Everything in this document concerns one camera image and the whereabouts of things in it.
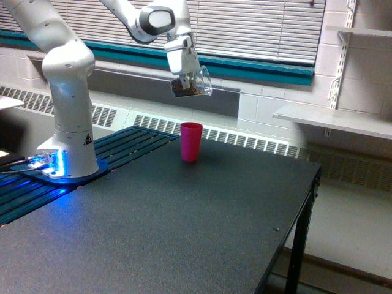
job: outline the table leg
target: table leg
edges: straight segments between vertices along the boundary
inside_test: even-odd
[[[304,257],[307,231],[311,221],[313,202],[315,198],[315,189],[312,190],[304,209],[296,223],[293,249],[288,267],[288,275],[286,281],[285,294],[296,294],[298,282],[300,280],[302,259]]]

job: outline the blue metal platform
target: blue metal platform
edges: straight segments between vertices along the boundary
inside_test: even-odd
[[[104,160],[112,171],[176,138],[176,135],[130,127],[96,140],[94,146],[97,157]],[[8,224],[75,189],[54,186],[23,175],[1,175],[0,225]]]

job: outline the warning label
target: warning label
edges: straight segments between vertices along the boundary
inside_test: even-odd
[[[89,145],[89,144],[91,144],[91,143],[92,143],[92,140],[91,140],[90,134],[87,134],[85,143],[84,143],[83,145]]]

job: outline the clear glass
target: clear glass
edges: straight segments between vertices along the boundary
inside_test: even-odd
[[[171,90],[176,97],[212,95],[213,86],[207,67],[201,66],[199,72],[188,75],[187,78],[190,84],[188,88],[183,88],[180,78],[171,81]]]

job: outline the radiator vent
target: radiator vent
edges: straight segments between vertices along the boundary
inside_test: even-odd
[[[22,91],[4,86],[0,87],[0,95],[23,101],[24,105],[22,105],[21,108],[29,111],[45,113],[47,115],[53,115],[55,111],[53,108],[53,101],[48,95]],[[92,123],[95,126],[111,128],[116,114],[116,109],[93,105]]]
[[[326,151],[310,151],[309,161],[320,162],[327,178],[391,192],[392,165],[387,161]]]
[[[134,125],[173,135],[180,135],[181,129],[181,122],[167,121],[163,118],[153,118],[152,116],[147,115],[137,115]],[[306,149],[288,145],[287,142],[283,143],[278,140],[274,141],[270,138],[256,135],[252,136],[240,132],[229,133],[228,130],[218,129],[215,127],[205,127],[203,129],[202,137],[207,140],[257,149],[294,158],[300,158],[299,155],[305,156],[305,154],[308,154]]]
[[[181,122],[167,121],[167,118],[137,115],[134,125],[179,135]],[[288,142],[239,132],[229,132],[226,129],[215,127],[205,127],[202,137],[281,156],[319,162],[322,164],[323,176],[326,178],[387,192],[392,190],[392,164],[387,161],[373,162],[371,158],[340,154],[337,151],[329,153],[326,148],[323,148],[322,151],[312,149],[312,147],[308,149],[301,148],[290,145]]]

